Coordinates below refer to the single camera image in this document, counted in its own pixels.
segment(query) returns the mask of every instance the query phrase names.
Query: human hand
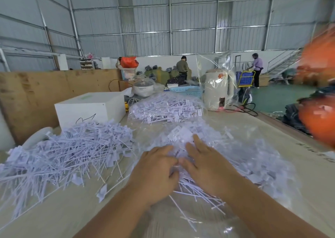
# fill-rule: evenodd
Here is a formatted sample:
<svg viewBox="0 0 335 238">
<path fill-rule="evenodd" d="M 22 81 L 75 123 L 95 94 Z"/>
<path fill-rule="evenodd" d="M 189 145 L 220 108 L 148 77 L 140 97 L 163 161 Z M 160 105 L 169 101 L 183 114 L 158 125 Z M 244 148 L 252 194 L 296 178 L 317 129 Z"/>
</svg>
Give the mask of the human hand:
<svg viewBox="0 0 335 238">
<path fill-rule="evenodd" d="M 167 156 L 173 146 L 154 147 L 145 151 L 133 169 L 127 187 L 151 206 L 170 195 L 179 181 L 179 172 L 170 175 L 170 169 L 178 163 L 175 157 Z"/>
<path fill-rule="evenodd" d="M 243 177 L 218 151 L 203 143 L 198 135 L 194 134 L 193 139 L 195 147 L 187 143 L 186 150 L 195 164 L 185 158 L 179 159 L 179 164 L 206 193 L 227 197 L 231 188 Z"/>
</svg>

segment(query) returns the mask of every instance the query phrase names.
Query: man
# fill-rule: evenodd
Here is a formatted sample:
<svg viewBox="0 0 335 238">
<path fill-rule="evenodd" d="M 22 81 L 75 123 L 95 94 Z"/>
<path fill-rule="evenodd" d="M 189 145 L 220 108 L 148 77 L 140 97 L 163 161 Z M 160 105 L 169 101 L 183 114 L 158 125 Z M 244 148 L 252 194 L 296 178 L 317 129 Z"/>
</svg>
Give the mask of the man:
<svg viewBox="0 0 335 238">
<path fill-rule="evenodd" d="M 187 143 L 186 150 L 194 163 L 168 156 L 173 146 L 145 151 L 127 185 L 74 238 L 130 237 L 142 214 L 178 186 L 178 169 L 170 175 L 174 165 L 181 165 L 205 192 L 226 202 L 257 238 L 328 238 L 241 176 L 198 135 L 193 139 L 195 145 Z"/>
<path fill-rule="evenodd" d="M 254 68 L 255 76 L 254 76 L 254 82 L 255 87 L 259 89 L 259 75 L 261 74 L 261 71 L 263 69 L 263 60 L 261 58 L 258 58 L 258 54 L 254 53 L 252 55 L 254 58 L 254 62 L 252 63 L 251 67 L 248 69 Z"/>
<path fill-rule="evenodd" d="M 182 56 L 182 59 L 177 62 L 177 69 L 179 71 L 179 75 L 182 75 L 185 80 L 187 79 L 187 71 L 188 71 L 188 64 L 186 62 L 186 56 Z"/>
</svg>

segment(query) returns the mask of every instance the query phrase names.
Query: wooden table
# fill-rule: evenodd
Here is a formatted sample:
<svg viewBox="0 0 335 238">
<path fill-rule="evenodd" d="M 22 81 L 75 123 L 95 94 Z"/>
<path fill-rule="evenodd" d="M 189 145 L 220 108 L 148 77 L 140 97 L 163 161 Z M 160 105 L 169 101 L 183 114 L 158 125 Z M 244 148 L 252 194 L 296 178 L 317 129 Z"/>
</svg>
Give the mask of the wooden table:
<svg viewBox="0 0 335 238">
<path fill-rule="evenodd" d="M 245 138 L 245 125 L 258 127 L 266 139 L 281 155 L 294 164 L 301 182 L 303 200 L 292 200 L 292 211 L 306 219 L 316 228 L 330 237 L 335 237 L 335 161 L 326 159 L 318 151 L 275 127 L 243 113 L 214 113 L 204 116 L 206 121 L 216 130 L 224 126 L 237 126 L 241 130 L 240 139 Z M 149 127 L 149 130 L 161 128 L 160 124 Z M 109 188 L 118 177 L 109 179 Z M 15 220 L 0 233 L 1 238 L 70 238 L 77 233 L 99 210 L 112 198 L 118 189 L 112 191 L 103 202 L 98 203 L 96 192 L 102 185 L 96 177 L 85 180 L 85 187 L 70 185 L 50 195 L 42 204 Z M 168 198 L 153 206 L 141 219 L 132 237 L 252 237 L 241 221 L 231 213 L 227 217 L 210 209 L 204 202 L 195 202 L 189 196 L 172 195 L 181 202 L 188 217 L 202 221 L 198 233 L 194 233 L 187 221 L 181 218 L 178 209 Z M 11 211 L 0 215 L 3 226 L 11 217 Z"/>
</svg>

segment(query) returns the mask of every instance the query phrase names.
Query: green floor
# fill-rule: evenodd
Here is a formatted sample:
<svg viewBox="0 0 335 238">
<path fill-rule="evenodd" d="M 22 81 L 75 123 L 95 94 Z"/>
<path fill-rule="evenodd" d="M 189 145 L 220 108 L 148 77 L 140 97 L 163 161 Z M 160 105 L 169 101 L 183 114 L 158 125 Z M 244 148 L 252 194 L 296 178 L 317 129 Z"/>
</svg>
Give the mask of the green floor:
<svg viewBox="0 0 335 238">
<path fill-rule="evenodd" d="M 315 87 L 305 85 L 270 84 L 269 86 L 252 89 L 256 111 L 272 113 L 284 111 L 287 104 L 295 103 L 297 99 L 308 97 L 315 92 Z"/>
</svg>

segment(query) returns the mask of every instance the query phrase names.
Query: white box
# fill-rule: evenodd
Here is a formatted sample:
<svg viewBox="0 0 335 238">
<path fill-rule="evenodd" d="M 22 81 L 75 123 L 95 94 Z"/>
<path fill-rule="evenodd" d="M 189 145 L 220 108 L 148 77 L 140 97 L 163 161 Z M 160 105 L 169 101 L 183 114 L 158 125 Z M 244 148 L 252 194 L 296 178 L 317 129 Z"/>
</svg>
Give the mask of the white box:
<svg viewBox="0 0 335 238">
<path fill-rule="evenodd" d="M 120 122 L 126 114 L 121 92 L 89 92 L 55 104 L 61 129 L 84 121 L 104 123 L 114 119 Z"/>
</svg>

